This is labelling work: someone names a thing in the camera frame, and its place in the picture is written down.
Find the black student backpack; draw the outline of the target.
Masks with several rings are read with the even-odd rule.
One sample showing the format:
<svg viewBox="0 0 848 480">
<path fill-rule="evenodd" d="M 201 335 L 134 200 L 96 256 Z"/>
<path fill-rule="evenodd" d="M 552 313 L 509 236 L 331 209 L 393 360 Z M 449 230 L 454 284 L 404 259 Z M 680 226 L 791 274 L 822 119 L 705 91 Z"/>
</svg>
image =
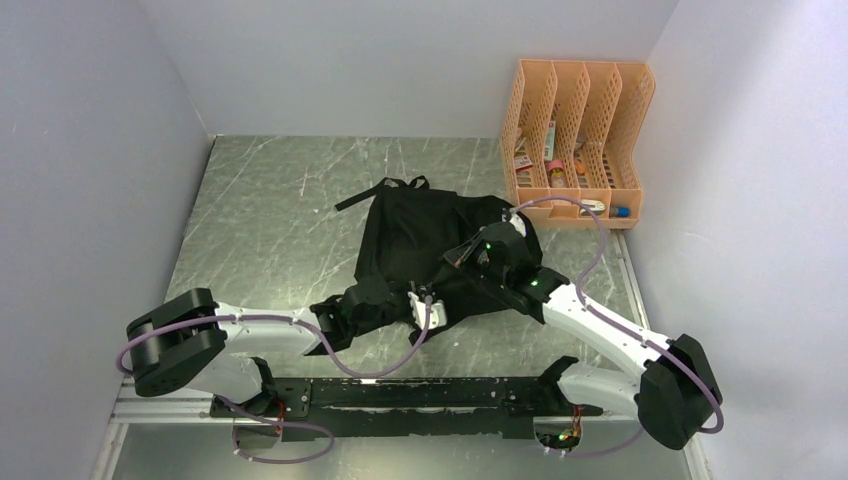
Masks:
<svg viewBox="0 0 848 480">
<path fill-rule="evenodd" d="M 354 270 L 354 285 L 380 276 L 392 289 L 417 290 L 444 302 L 445 330 L 462 320 L 512 310 L 474 287 L 448 265 L 445 251 L 459 246 L 482 227 L 504 221 L 510 204 L 496 196 L 467 197 L 434 189 L 424 176 L 409 182 L 384 178 L 336 204 L 338 212 L 369 201 Z"/>
</svg>

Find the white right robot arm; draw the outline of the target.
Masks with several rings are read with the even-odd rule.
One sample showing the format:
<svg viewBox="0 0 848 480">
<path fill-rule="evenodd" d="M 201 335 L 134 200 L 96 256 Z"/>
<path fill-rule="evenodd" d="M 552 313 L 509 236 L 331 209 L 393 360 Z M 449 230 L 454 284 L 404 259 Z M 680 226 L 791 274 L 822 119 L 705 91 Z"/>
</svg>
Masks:
<svg viewBox="0 0 848 480">
<path fill-rule="evenodd" d="M 543 266 L 530 246 L 529 232 L 498 222 L 443 258 L 493 300 L 575 336 L 614 364 L 612 370 L 580 361 L 555 368 L 539 389 L 548 412 L 562 414 L 577 404 L 626 415 L 672 450 L 723 428 L 722 394 L 698 340 L 671 339 L 628 321 Z"/>
</svg>

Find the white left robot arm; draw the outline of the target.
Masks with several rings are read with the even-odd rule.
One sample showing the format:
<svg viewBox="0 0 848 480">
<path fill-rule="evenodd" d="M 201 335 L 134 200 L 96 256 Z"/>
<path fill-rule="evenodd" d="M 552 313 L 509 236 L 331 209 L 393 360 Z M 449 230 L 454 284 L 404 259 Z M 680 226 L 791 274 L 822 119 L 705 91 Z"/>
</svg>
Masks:
<svg viewBox="0 0 848 480">
<path fill-rule="evenodd" d="M 438 323 L 434 306 L 431 295 L 400 294 L 379 278 L 296 310 L 235 306 L 215 300 L 208 288 L 194 288 L 131 321 L 115 365 L 133 377 L 141 397 L 190 388 L 261 416 L 275 406 L 277 388 L 258 352 L 328 356 L 341 372 L 362 378 L 364 372 L 342 362 L 340 351 L 356 337 L 398 320 L 410 321 L 417 331 L 411 348 L 417 351 Z"/>
</svg>

